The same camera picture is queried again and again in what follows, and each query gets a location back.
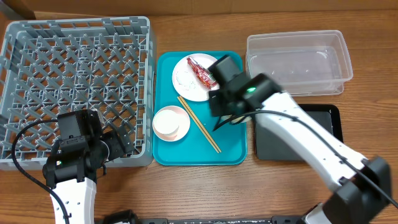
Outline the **white paper cup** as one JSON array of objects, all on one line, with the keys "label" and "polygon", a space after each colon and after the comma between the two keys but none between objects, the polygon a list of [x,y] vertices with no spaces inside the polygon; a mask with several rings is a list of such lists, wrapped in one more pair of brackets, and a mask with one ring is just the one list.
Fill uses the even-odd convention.
[{"label": "white paper cup", "polygon": [[172,110],[159,111],[154,117],[153,125],[159,134],[176,136],[179,129],[177,113]]}]

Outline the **pink bowl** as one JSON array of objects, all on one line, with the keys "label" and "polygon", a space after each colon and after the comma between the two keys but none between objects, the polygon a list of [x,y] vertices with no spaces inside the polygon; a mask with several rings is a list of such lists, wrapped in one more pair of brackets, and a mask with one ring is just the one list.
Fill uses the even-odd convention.
[{"label": "pink bowl", "polygon": [[154,129],[154,125],[153,125],[154,119],[153,119],[152,128],[153,128],[153,131],[155,132],[155,135],[158,138],[160,138],[161,140],[167,141],[167,142],[174,142],[174,141],[181,140],[188,133],[188,131],[190,129],[190,117],[189,117],[188,113],[184,109],[179,107],[179,106],[166,106],[166,107],[163,107],[162,109],[160,109],[159,111],[162,111],[162,110],[172,110],[172,111],[177,113],[179,129],[177,131],[177,135],[176,136],[172,136],[172,137],[164,136],[162,134],[159,134]]}]

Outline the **grey-green bowl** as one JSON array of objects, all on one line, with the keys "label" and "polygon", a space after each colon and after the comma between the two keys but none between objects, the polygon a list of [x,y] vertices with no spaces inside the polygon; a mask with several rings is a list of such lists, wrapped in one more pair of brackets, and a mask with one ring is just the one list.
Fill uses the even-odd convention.
[{"label": "grey-green bowl", "polygon": [[[232,117],[232,115],[224,115],[224,116],[221,117],[221,120],[225,121],[225,120],[227,120],[227,119],[229,119],[231,117]],[[229,121],[229,123],[230,124],[246,123],[249,120],[250,120],[250,117],[240,116],[240,117],[237,117],[235,119],[232,119],[231,121]]]}]

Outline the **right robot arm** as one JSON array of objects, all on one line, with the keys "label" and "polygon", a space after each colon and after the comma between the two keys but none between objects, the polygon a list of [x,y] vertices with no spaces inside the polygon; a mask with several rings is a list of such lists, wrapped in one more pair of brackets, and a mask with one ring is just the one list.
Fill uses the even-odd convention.
[{"label": "right robot arm", "polygon": [[216,129],[251,117],[295,151],[332,192],[299,223],[369,223],[389,204],[397,205],[386,160],[369,160],[344,145],[267,75],[213,72],[213,76],[220,88],[209,93],[211,113],[227,117],[217,122]]}]

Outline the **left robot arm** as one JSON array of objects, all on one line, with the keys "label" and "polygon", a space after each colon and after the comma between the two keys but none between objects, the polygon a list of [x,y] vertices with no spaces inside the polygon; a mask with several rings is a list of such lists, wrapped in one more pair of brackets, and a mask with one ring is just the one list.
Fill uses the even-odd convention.
[{"label": "left robot arm", "polygon": [[113,128],[99,136],[69,136],[54,144],[43,166],[51,197],[55,222],[94,223],[97,170],[134,150],[124,127]]}]

